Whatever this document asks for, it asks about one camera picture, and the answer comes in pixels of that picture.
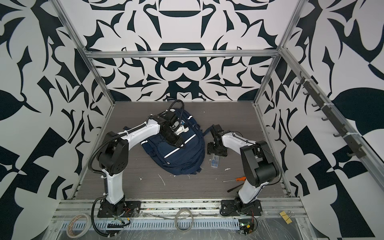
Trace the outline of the clear plastic pencil case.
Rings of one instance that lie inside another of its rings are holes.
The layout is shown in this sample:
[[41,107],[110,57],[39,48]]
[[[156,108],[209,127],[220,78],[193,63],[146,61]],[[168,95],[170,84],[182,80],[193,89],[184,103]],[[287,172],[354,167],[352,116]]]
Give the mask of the clear plastic pencil case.
[[211,154],[211,167],[217,169],[219,167],[220,157],[215,154]]

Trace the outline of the navy blue student backpack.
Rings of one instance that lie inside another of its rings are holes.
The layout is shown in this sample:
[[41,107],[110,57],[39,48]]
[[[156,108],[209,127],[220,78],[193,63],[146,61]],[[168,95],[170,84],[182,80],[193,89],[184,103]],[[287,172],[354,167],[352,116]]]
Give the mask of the navy blue student backpack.
[[202,170],[201,165],[206,155],[204,136],[212,128],[202,131],[201,126],[187,111],[171,111],[178,115],[183,114],[184,127],[188,128],[186,132],[181,133],[184,145],[181,148],[172,146],[160,134],[147,138],[141,145],[152,160],[165,171],[175,176],[195,175]]

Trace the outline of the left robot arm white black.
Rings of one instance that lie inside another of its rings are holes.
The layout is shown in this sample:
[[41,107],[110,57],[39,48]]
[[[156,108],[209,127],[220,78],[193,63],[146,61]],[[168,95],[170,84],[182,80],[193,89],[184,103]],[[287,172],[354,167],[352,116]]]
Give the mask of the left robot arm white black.
[[158,115],[151,115],[142,124],[120,133],[110,132],[107,139],[93,153],[91,159],[97,159],[100,170],[95,170],[89,163],[90,171],[101,174],[105,180],[106,201],[116,206],[125,200],[123,191],[123,171],[128,166],[129,151],[149,137],[160,134],[174,147],[183,146],[179,129],[183,129],[184,111],[166,110]]

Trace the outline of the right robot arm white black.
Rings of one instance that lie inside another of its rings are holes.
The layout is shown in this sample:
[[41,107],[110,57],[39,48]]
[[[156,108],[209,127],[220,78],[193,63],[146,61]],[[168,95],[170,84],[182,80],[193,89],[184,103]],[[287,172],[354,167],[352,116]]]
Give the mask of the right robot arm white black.
[[242,205],[254,202],[262,189],[281,179],[281,167],[265,141],[251,141],[236,132],[225,131],[220,125],[213,125],[204,134],[211,133],[213,141],[208,143],[208,154],[226,157],[228,150],[241,156],[245,183],[238,191]]

